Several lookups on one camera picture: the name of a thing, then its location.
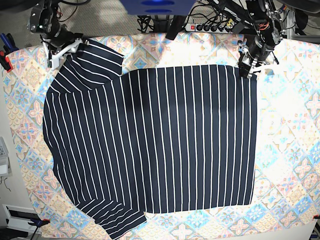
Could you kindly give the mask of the navy white striped T-shirt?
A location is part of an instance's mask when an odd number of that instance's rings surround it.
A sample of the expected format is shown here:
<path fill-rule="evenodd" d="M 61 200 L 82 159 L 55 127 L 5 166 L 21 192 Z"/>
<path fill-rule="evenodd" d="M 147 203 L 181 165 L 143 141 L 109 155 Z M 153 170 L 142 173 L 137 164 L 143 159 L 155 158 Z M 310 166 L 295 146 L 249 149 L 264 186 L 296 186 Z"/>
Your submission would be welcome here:
<path fill-rule="evenodd" d="M 43 138 L 73 204 L 113 240 L 145 213 L 249 205 L 256 77 L 216 64 L 123 73 L 123 60 L 80 44 L 47 90 Z"/>

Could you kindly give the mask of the red black clamp upper left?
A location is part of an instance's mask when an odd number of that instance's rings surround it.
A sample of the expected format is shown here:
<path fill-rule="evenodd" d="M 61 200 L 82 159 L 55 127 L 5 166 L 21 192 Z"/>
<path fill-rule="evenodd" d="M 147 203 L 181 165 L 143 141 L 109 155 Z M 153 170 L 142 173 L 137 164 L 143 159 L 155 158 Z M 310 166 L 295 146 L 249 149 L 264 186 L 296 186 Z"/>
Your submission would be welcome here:
<path fill-rule="evenodd" d="M 18 48 L 10 33 L 8 34 L 1 33 L 0 38 L 4 43 L 3 45 L 4 51 L 3 50 L 0 51 L 0 64 L 9 73 L 10 71 L 13 70 L 13 66 L 8 57 L 8 54 L 17 51 Z"/>

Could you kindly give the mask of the white power strip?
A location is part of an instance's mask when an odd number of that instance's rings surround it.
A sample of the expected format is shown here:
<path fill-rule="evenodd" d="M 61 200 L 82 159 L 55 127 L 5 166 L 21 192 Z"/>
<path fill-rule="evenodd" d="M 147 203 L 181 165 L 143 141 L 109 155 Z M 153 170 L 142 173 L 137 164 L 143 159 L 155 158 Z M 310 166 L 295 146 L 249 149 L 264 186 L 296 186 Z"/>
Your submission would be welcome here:
<path fill-rule="evenodd" d="M 200 24 L 200 23 L 187 23 L 184 27 L 186 32 L 194 33 L 232 33 L 232 29 L 235 26 L 233 22 L 223 21 L 220 25 Z"/>

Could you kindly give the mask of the white device left edge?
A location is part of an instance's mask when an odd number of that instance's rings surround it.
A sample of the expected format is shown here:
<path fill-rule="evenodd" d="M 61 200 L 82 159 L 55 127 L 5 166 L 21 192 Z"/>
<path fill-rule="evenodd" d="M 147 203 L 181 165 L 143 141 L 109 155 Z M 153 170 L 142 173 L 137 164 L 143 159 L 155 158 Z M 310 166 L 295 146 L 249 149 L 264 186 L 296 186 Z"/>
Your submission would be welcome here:
<path fill-rule="evenodd" d="M 8 177 L 12 175 L 9 151 L 3 137 L 0 137 L 0 176 Z"/>

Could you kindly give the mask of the white box lower left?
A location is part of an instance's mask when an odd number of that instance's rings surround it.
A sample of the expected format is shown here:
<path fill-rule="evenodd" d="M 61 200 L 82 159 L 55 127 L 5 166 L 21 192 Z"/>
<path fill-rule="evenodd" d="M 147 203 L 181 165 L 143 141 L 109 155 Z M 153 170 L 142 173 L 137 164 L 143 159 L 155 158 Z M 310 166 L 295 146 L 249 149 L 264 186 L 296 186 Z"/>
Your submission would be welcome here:
<path fill-rule="evenodd" d="M 2 204 L 5 212 L 7 227 L 13 230 L 33 233 L 36 230 L 35 226 L 29 225 L 31 219 L 39 220 L 39 216 L 33 208 L 19 207 L 14 205 Z"/>

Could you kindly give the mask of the orange clamp lower right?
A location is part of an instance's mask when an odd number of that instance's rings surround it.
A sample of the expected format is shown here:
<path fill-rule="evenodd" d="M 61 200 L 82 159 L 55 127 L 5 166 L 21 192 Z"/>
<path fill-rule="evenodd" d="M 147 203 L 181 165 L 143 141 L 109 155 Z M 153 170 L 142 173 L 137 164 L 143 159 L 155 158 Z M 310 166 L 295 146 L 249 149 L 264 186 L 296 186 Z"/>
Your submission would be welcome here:
<path fill-rule="evenodd" d="M 312 219 L 317 221 L 317 220 L 319 220 L 319 219 L 320 219 L 320 215 L 319 215 L 319 214 L 314 215 Z"/>

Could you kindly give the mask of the blue black clamp lower left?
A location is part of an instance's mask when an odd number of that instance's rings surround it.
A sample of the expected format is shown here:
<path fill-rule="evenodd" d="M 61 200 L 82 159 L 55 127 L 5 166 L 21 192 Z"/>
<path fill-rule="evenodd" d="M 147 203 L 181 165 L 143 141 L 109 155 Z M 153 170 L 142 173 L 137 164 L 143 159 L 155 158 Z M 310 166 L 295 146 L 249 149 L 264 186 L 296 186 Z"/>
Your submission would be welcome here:
<path fill-rule="evenodd" d="M 41 220 L 41 219 L 37 219 L 37 218 L 31 218 L 30 221 L 28 222 L 28 225 L 35 226 L 37 228 L 41 228 L 42 226 L 45 226 L 49 223 L 50 223 L 50 220 L 48 220 L 48 219 Z"/>

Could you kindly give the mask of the black center post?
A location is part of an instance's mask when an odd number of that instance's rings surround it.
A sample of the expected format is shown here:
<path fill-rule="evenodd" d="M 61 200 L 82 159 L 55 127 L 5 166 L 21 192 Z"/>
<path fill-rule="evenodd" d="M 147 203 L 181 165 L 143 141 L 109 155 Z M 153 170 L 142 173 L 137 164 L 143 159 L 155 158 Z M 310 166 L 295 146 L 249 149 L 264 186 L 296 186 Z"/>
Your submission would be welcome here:
<path fill-rule="evenodd" d="M 186 18 L 186 15 L 174 15 L 165 38 L 173 41 L 182 30 Z"/>

